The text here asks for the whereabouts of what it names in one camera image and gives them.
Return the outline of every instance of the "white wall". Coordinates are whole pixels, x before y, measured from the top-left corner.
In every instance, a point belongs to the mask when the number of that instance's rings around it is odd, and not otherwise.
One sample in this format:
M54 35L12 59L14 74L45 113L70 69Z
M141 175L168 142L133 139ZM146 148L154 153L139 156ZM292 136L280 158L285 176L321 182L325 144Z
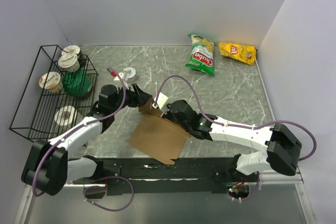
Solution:
M7 224L13 223L22 198L20 176L31 146L8 127L39 46L67 41L44 0L0 3L0 223Z
M300 163L317 223L335 223L336 0L285 0L260 46L259 64L277 119L311 129L314 156ZM311 140L297 132L311 150Z
M72 44L259 46L284 0L46 0Z

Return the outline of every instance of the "chip bag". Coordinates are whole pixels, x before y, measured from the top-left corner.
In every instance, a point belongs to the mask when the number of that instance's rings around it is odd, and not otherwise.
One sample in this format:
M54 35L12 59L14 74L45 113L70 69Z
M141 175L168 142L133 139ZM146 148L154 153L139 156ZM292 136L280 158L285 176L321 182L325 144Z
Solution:
M192 50L190 60L185 66L214 76L215 43L198 35L189 34L189 36L192 40Z
M249 65L253 65L256 60L257 52L254 46L220 42L218 48L221 55L239 60Z

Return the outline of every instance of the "green object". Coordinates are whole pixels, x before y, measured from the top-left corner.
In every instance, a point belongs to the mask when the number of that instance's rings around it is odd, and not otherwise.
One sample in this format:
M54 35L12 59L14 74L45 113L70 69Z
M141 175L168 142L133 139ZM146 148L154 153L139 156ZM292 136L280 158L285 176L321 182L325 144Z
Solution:
M85 96L92 88L91 81L82 69L72 73L66 72L62 82L64 90L76 97Z
M215 44L204 37L189 34L192 39L191 57L186 67L215 75L214 46Z

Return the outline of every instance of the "gray floor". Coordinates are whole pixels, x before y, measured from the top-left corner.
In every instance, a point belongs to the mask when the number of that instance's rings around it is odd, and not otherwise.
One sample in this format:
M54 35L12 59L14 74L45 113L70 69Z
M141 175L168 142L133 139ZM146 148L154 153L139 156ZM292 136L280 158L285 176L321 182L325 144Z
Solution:
M99 203L122 207L130 195L109 196ZM196 224L196 223L306 223L295 185L263 185L253 198L239 204L227 195L210 193L136 194L121 212L108 212L83 202L82 188L64 188L59 194L33 199L31 224Z
M153 96L166 77L180 74L195 88L205 113L246 124L260 125L271 120L256 65L249 66L224 58L217 47L214 77L184 66L190 58L191 46L82 47L81 50L90 57L99 73L97 98L101 87L112 83L113 78L106 71L108 67L120 71L133 67L137 71L136 83ZM162 92L174 100L185 99L198 111L195 98L183 80L169 80ZM74 157L147 157L128 143L140 119L141 114L137 109L123 109L106 132L91 141L87 148L80 149ZM180 157L232 157L239 153L249 154L251 148L191 138L187 140Z

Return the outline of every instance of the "table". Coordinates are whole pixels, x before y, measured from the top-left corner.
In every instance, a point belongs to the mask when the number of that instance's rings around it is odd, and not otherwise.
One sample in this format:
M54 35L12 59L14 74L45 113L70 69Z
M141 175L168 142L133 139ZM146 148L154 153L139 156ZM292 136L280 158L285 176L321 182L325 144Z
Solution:
M190 58L190 46L107 46L82 47L99 77L96 100L102 86L112 83L107 68L119 71L133 67L137 72L136 83L145 92L155 96L161 82L171 74L180 74L188 79L196 90L202 108L230 121L260 125L271 121L271 113L256 65L224 58L215 47L215 76L185 67ZM181 79L170 79L162 92L173 100L186 100L195 111L197 103L188 85ZM73 158L91 155L107 157L148 157L131 147L128 140L142 115L137 108L124 108L115 117L115 122L103 134L81 148ZM188 139L180 157L233 157L249 154L249 147L227 142L212 142Z

